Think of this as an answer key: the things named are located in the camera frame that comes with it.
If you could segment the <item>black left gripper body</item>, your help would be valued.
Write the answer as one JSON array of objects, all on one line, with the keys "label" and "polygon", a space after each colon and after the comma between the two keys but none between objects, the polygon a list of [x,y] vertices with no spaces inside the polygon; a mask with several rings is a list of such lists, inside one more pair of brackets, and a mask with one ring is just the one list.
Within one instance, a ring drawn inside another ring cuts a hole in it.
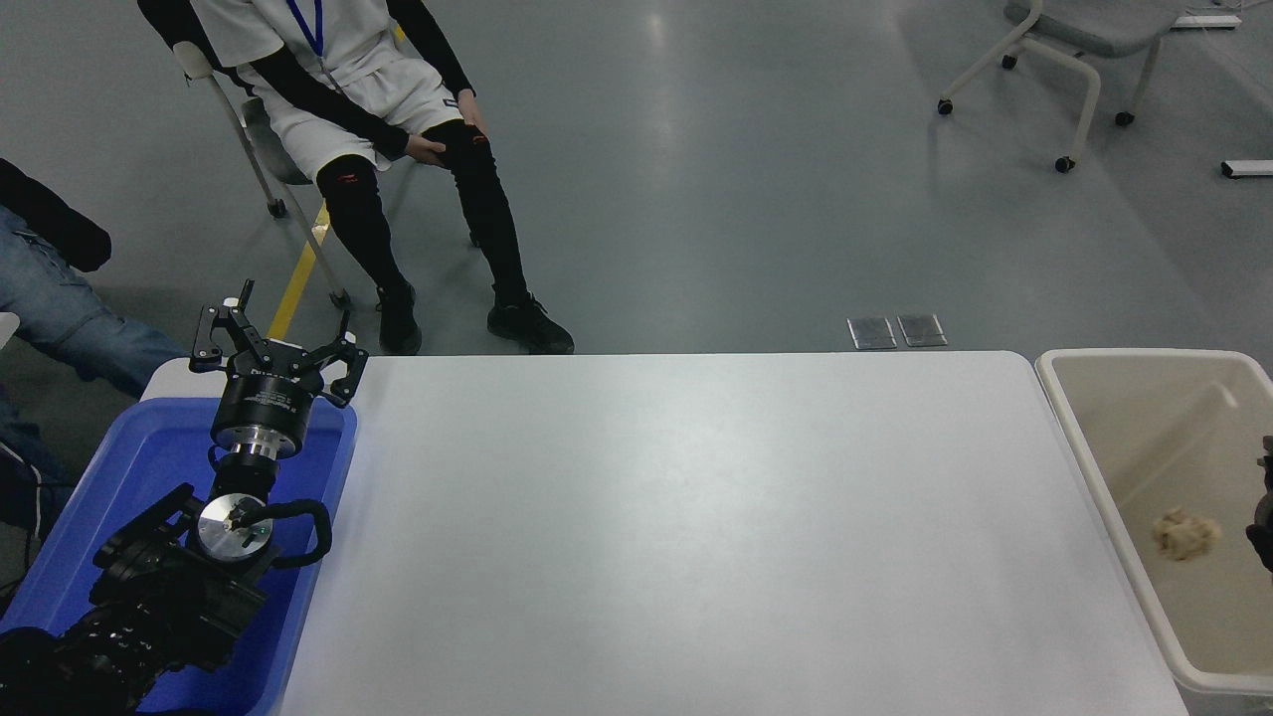
[{"label": "black left gripper body", "polygon": [[229,359],[227,390],[211,426],[215,445],[236,443],[236,433],[250,428],[281,434],[283,445],[303,443],[321,378],[300,373],[300,347],[269,341],[267,354],[265,362],[243,349]]}]

